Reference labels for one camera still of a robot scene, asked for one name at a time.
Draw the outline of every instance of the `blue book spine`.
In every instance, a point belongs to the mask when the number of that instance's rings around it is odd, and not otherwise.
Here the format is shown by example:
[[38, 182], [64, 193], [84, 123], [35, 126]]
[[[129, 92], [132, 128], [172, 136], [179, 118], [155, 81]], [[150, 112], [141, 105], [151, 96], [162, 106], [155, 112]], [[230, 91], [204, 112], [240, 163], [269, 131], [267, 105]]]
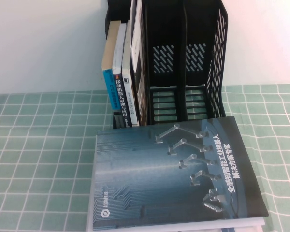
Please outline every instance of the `blue book spine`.
[[113, 77], [112, 69], [103, 71], [108, 94], [110, 95], [113, 110], [120, 110], [119, 98], [116, 90], [116, 84]]

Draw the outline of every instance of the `green tile pattern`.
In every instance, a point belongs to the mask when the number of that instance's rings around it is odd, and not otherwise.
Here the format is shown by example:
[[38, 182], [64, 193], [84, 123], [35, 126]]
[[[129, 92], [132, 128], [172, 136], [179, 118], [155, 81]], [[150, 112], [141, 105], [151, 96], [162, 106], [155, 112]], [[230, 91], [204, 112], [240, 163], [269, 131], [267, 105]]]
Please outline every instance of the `green tile pattern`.
[[226, 86], [222, 97], [269, 210], [263, 230], [290, 232], [290, 84]]
[[[264, 231], [290, 232], [290, 85], [222, 97], [270, 213]], [[0, 95], [0, 231], [85, 231], [95, 136], [111, 126], [106, 91]]]
[[107, 91], [0, 95], [0, 231], [84, 231]]

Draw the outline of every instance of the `blue book cover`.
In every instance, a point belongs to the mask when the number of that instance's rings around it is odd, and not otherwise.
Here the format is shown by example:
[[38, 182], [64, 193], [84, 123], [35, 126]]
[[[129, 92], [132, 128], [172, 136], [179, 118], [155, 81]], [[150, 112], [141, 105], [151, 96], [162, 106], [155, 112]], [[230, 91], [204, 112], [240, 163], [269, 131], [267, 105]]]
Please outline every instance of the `blue book cover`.
[[113, 110], [120, 110], [119, 98], [116, 90], [116, 84], [113, 76], [112, 69], [103, 70], [103, 76], [105, 79], [108, 94]]
[[96, 142], [93, 230], [257, 226], [268, 216], [233, 116], [100, 131]]

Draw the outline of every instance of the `black book spine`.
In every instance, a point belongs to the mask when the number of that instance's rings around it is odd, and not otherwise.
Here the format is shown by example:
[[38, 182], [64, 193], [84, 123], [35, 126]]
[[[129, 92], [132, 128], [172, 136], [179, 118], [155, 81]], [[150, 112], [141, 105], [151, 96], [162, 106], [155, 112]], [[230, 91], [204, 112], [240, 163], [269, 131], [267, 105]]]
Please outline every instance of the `black book spine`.
[[119, 97], [119, 104], [122, 112], [122, 117], [124, 119], [125, 127], [132, 127], [132, 122], [130, 118], [128, 100], [125, 92], [125, 85], [123, 82], [122, 74], [114, 75], [114, 80], [117, 88], [117, 93]]

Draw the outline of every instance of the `robotic arm illustration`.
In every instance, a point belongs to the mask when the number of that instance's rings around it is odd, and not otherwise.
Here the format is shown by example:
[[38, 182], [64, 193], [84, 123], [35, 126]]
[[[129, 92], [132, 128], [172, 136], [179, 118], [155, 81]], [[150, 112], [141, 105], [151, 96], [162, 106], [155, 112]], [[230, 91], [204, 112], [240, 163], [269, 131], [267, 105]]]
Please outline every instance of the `robotic arm illustration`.
[[203, 202], [202, 204], [212, 210], [214, 210], [215, 212], [222, 212], [223, 209], [213, 205], [211, 202], [216, 202], [216, 201], [220, 201], [220, 202], [225, 202], [226, 198], [224, 195], [218, 195], [218, 192], [215, 189], [210, 189], [209, 193], [206, 194], [206, 196], [203, 198]]
[[191, 186], [200, 185], [200, 182], [197, 180], [197, 178], [199, 176], [201, 176], [201, 175], [206, 176], [206, 177], [210, 178], [211, 180], [220, 180], [221, 179], [220, 175], [213, 175], [213, 174], [210, 174], [210, 173], [206, 173], [206, 171], [200, 170], [196, 174], [192, 174], [191, 175], [191, 177], [190, 177], [190, 179], [191, 179], [190, 185]]
[[204, 159], [204, 158], [202, 158], [200, 156], [198, 157], [197, 154], [191, 154], [189, 157], [187, 157], [185, 159], [181, 159], [179, 161], [179, 168], [180, 169], [187, 168], [187, 166], [185, 165], [185, 163], [187, 163], [187, 162], [189, 162], [190, 160], [193, 160], [193, 159], [202, 161], [202, 162], [206, 163], [207, 165], [215, 165], [216, 164], [216, 162], [213, 161], [213, 160]]
[[176, 123], [173, 127], [168, 129], [167, 131], [161, 133], [160, 135], [156, 135], [156, 143], [157, 144], [162, 144], [163, 143], [162, 138], [164, 136], [166, 136], [167, 134], [171, 133], [172, 131], [176, 130], [176, 129], [180, 129], [182, 131], [186, 131], [186, 132], [192, 133], [192, 134], [194, 134], [196, 136], [196, 138], [203, 138], [204, 136], [206, 136], [206, 132], [205, 131], [196, 132], [194, 130], [182, 128], [182, 127], [180, 127], [180, 125], [178, 123]]
[[205, 151], [209, 151], [210, 147], [209, 146], [205, 146], [203, 144], [195, 144], [195, 143], [189, 143], [187, 142], [187, 139], [181, 139], [178, 143], [174, 144], [173, 146], [169, 147], [169, 155], [177, 155], [177, 153], [174, 151], [174, 149], [176, 149], [177, 147], [181, 146], [182, 144], [187, 144], [189, 146], [195, 147], [197, 149], [199, 149], [199, 151], [201, 152], [205, 152]]

